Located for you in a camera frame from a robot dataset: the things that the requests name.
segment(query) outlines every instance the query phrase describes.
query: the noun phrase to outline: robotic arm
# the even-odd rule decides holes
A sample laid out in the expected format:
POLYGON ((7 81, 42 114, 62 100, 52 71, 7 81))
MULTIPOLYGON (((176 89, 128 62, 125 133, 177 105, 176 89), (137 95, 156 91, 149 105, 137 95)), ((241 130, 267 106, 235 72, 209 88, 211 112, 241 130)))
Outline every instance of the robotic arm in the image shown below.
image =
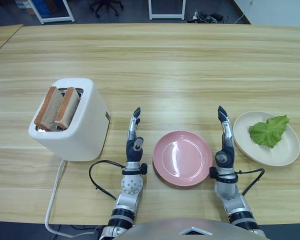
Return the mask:
POLYGON ((265 237, 265 233, 259 229, 252 211, 245 199, 239 193, 235 173, 235 148, 234 134, 227 112, 219 106, 218 118, 223 128, 222 149, 215 154, 217 168, 210 168, 210 178, 216 179, 214 191, 222 200, 228 219, 232 225, 246 229, 265 237))
POLYGON ((137 127, 140 123, 138 107, 132 114, 126 141, 126 165, 122 170, 121 193, 117 198, 108 226, 101 234, 100 240, 112 240, 130 229, 137 215, 139 195, 144 182, 141 175, 147 174, 147 164, 140 164, 144 139, 137 137, 137 127))

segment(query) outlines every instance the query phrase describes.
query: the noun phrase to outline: wall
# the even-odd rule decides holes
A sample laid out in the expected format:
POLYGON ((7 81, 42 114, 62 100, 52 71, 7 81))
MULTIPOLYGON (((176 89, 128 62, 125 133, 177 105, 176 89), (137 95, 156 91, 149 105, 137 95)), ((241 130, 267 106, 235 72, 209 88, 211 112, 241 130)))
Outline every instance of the wall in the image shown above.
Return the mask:
POLYGON ((300 27, 300 0, 234 1, 251 24, 300 27))

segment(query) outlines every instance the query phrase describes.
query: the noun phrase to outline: pink plate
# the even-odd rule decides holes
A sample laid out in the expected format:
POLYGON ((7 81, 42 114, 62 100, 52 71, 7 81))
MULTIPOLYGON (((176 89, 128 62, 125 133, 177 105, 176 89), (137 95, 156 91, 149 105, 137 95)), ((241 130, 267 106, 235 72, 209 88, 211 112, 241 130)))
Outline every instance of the pink plate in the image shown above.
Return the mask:
POLYGON ((212 153, 200 136, 188 131, 173 131, 156 144, 153 164, 158 174, 169 183, 192 186, 208 176, 212 153))

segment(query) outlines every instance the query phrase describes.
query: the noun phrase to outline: plate rim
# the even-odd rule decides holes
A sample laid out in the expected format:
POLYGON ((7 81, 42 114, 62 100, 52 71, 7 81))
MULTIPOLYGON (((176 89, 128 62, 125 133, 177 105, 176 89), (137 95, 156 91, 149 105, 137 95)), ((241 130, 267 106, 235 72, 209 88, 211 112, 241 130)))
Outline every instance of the plate rim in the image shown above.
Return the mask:
POLYGON ((168 183, 170 183, 170 184, 172 184, 172 185, 178 186, 178 187, 190 187, 190 186, 195 186, 195 185, 197 185, 197 184, 200 184, 203 180, 205 180, 205 179, 207 178, 207 176, 209 176, 209 173, 208 173, 202 180, 200 180, 199 182, 195 182, 195 183, 191 183, 191 184, 182 184, 182 185, 181 185, 181 184, 176 184, 176 183, 174 183, 174 182, 171 182, 170 180, 166 179, 165 177, 163 177, 163 176, 159 173, 159 171, 158 171, 158 169, 157 169, 157 167, 156 167, 156 164, 155 164, 155 159, 154 159, 154 158, 155 158, 155 152, 156 152, 156 149, 157 149, 157 145, 161 142, 161 140, 162 140, 164 137, 166 137, 167 135, 170 135, 170 134, 174 134, 174 133, 187 133, 187 134, 192 134, 192 135, 195 135, 196 137, 198 137, 200 140, 202 140, 202 141, 204 142, 204 144, 208 147, 208 150, 209 150, 209 153, 210 153, 210 157, 211 157, 211 165, 213 165, 212 150, 211 150, 210 146, 208 145, 208 143, 204 140, 203 137, 201 137, 201 136, 199 136, 198 134, 193 133, 193 132, 191 132, 191 131, 177 130, 177 131, 171 131, 171 132, 166 133, 166 134, 163 135, 163 136, 157 141, 157 143, 155 144, 154 149, 153 149, 153 152, 152 152, 152 162, 153 162, 153 166, 154 166, 156 172, 157 172, 157 173, 159 174, 159 176, 160 176, 161 178, 163 178, 165 181, 167 181, 168 183))
POLYGON ((247 112, 244 112, 242 114, 240 114, 236 120, 234 121, 234 124, 233 124, 233 135, 234 135, 234 142, 236 144, 236 146, 240 149, 240 151, 245 155, 247 156, 249 159, 259 163, 259 164, 263 164, 263 165, 267 165, 267 166, 272 166, 272 167, 284 167, 284 166, 287 166, 287 165, 290 165, 292 164, 294 161, 297 160, 297 158, 299 157, 300 155, 300 140, 298 138, 298 135, 297 133, 295 132, 295 130, 289 125, 287 124, 287 128, 289 128, 290 130, 292 130, 293 134, 296 136, 296 139, 297 139, 297 142, 298 142, 298 153, 296 155, 296 157, 290 161, 289 163, 287 164, 268 164, 268 163, 264 163, 262 161, 259 161, 257 159, 255 159, 254 157, 250 156, 246 151, 243 150, 243 148, 240 146, 240 144, 238 144, 237 142, 237 138, 236 138, 236 135, 235 135, 235 127, 236 127, 236 123, 238 121, 239 118, 241 118, 243 115, 246 115, 246 114, 251 114, 251 113, 262 113, 262 114, 268 114, 268 115, 271 115, 273 117, 277 117, 276 115, 272 114, 272 113, 269 113, 269 112, 266 112, 266 111, 247 111, 247 112))

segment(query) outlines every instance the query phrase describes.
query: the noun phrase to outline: white table leg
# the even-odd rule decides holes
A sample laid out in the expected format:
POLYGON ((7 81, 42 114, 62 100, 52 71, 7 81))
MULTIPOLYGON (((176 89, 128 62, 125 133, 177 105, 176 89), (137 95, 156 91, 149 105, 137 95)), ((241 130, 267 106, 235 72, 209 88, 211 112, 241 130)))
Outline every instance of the white table leg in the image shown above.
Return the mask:
POLYGON ((69 16, 61 16, 61 17, 48 17, 48 18, 42 18, 40 13, 38 12, 36 6, 34 5, 34 3, 32 2, 32 0, 28 0, 28 2, 31 5, 31 8, 33 9, 36 17, 39 19, 41 24, 45 24, 45 23, 51 23, 51 22, 61 22, 61 21, 75 21, 75 18, 71 12, 71 9, 68 5, 67 0, 62 0, 65 6, 65 9, 67 10, 69 16))
POLYGON ((152 3, 151 0, 148 0, 149 5, 149 19, 152 20, 152 3))
POLYGON ((152 2, 148 0, 149 5, 149 19, 185 19, 186 0, 182 1, 182 13, 181 14, 152 14, 152 2))

